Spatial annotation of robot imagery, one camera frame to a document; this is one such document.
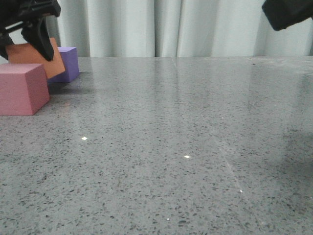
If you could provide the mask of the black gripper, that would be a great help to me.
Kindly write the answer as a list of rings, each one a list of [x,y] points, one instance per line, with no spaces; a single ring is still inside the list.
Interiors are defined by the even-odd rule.
[[[52,61],[54,49],[46,27],[47,16],[60,16],[56,0],[2,0],[0,2],[0,55],[8,60],[6,45],[13,44],[9,34],[21,29],[23,38],[47,60]]]
[[[266,0],[262,10],[275,31],[313,18],[312,0]]]

